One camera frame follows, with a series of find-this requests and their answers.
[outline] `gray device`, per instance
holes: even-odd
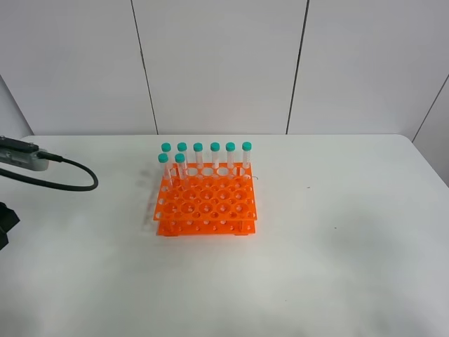
[[[0,162],[31,171],[45,171],[48,160],[37,157],[37,152],[46,152],[32,143],[21,142],[0,136]]]

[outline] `teal cap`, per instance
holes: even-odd
[[[166,163],[168,161],[168,155],[166,153],[161,153],[157,156],[157,159],[159,159],[159,163]]]
[[[210,144],[210,150],[214,152],[220,151],[220,144],[218,143]]]
[[[175,155],[175,161],[177,163],[183,163],[185,161],[185,157],[182,153],[178,153],[177,155]]]
[[[195,143],[195,144],[194,144],[194,151],[195,151],[195,152],[203,151],[203,144],[201,144],[201,143]]]
[[[170,143],[164,143],[161,146],[162,152],[170,152],[171,151],[171,145]]]
[[[250,142],[244,142],[241,146],[241,148],[243,149],[243,151],[251,151],[251,149],[253,148],[253,146],[251,145]]]
[[[236,145],[234,143],[227,143],[226,144],[226,151],[234,151],[236,149]]]
[[[179,143],[178,145],[177,145],[177,150],[178,151],[187,151],[187,144],[186,143]]]

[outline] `white wall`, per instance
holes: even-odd
[[[21,139],[31,134],[31,129],[0,75],[0,136]]]
[[[449,84],[440,92],[413,143],[449,185]]]
[[[134,0],[159,133],[285,133],[306,0]]]
[[[449,68],[447,0],[311,0],[289,133],[413,138]]]
[[[155,133],[130,1],[1,0],[0,73],[37,135]]]

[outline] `cable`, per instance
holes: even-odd
[[[81,165],[80,163],[77,163],[77,162],[69,160],[69,159],[65,159],[64,157],[58,156],[56,154],[51,154],[48,152],[37,152],[37,157],[41,158],[41,159],[57,161],[60,163],[66,163],[66,164],[70,164],[72,166],[79,167],[81,170],[89,173],[89,175],[93,179],[93,184],[91,186],[73,186],[73,185],[57,184],[57,183],[52,183],[50,181],[45,181],[45,180],[40,180],[40,179],[23,176],[21,174],[3,170],[2,168],[0,168],[0,176],[4,176],[4,177],[7,177],[7,178],[10,178],[13,180],[17,180],[22,183],[27,183],[27,184],[36,185],[36,186],[43,186],[43,187],[47,187],[47,188],[53,188],[54,190],[62,190],[62,191],[85,192],[85,191],[94,190],[98,186],[98,178],[95,175],[95,173],[92,172],[92,170],[90,170],[88,167],[85,167],[84,165]]]

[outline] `black object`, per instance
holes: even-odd
[[[29,153],[39,151],[39,147],[34,144],[21,142],[19,140],[14,140],[6,137],[0,137],[0,147],[4,147],[10,150],[15,150],[19,152]],[[37,157],[41,159],[47,159],[51,161],[57,161],[60,163],[67,163],[76,167],[79,167],[81,170],[87,172],[93,179],[93,184],[91,186],[72,186],[72,185],[64,185],[52,183],[50,181],[40,180],[36,178],[31,178],[27,176],[23,176],[21,174],[17,174],[11,171],[4,170],[0,168],[0,176],[7,177],[13,180],[21,181],[22,183],[27,183],[31,185],[43,186],[47,188],[53,188],[54,190],[63,190],[63,191],[73,191],[73,192],[84,192],[91,191],[97,188],[98,186],[98,178],[94,172],[92,172],[89,168],[77,163],[75,161],[65,159],[64,157],[58,156],[56,154],[51,154],[48,152],[40,151],[37,152]]]
[[[12,209],[0,202],[0,250],[8,244],[8,233],[19,223],[19,218]]]

